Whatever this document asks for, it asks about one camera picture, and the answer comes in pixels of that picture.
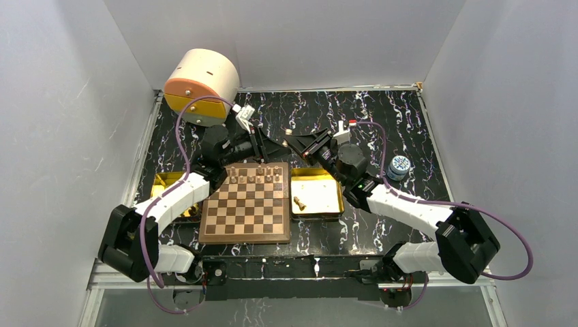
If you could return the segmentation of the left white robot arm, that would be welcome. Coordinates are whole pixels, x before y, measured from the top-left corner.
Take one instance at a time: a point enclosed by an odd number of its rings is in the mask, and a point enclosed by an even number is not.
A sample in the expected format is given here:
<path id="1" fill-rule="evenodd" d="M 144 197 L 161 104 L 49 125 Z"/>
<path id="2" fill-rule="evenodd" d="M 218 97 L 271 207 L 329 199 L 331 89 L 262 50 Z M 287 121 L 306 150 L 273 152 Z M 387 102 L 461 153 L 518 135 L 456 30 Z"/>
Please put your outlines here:
<path id="1" fill-rule="evenodd" d="M 161 245 L 160 233 L 221 187 L 228 176 L 227 165 L 245 159 L 264 164 L 290 153 L 259 127 L 235 136 L 229 136 L 221 125 L 207 128 L 200 152 L 185 160 L 182 177 L 134 207 L 120 204 L 112 210 L 98 259 L 135 282 L 153 279 L 158 287 L 164 287 L 163 273 L 177 273 L 186 283 L 198 282 L 204 272 L 199 254 L 185 245 Z"/>

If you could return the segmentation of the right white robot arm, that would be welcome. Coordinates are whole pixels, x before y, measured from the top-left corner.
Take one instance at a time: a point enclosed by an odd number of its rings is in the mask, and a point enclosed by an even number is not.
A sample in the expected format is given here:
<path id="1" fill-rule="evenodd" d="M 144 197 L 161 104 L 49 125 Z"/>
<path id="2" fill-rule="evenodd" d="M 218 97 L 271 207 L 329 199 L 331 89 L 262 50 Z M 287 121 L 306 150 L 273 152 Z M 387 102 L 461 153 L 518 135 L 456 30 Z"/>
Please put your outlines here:
<path id="1" fill-rule="evenodd" d="M 355 144 L 339 145 L 329 130 L 284 140 L 309 165 L 319 164 L 343 188 L 355 208 L 392 218 L 423 232 L 425 243 L 399 243 L 371 269 L 375 277 L 403 281 L 415 272 L 449 273 L 473 284 L 500 249 L 500 244 L 477 212 L 452 204 L 445 208 L 387 187 L 368 171 L 368 160 Z"/>

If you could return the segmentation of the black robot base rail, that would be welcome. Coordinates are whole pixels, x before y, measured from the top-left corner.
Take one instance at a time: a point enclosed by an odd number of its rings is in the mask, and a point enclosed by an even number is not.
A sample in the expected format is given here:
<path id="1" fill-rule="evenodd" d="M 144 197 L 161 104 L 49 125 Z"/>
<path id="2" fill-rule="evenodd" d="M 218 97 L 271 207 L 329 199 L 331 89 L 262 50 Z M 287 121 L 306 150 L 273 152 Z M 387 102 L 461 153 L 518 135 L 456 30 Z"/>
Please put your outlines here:
<path id="1" fill-rule="evenodd" d="M 387 255 L 206 256 L 191 274 L 165 280 L 200 286 L 210 301 L 355 298 L 404 309 L 426 276 L 401 272 Z"/>

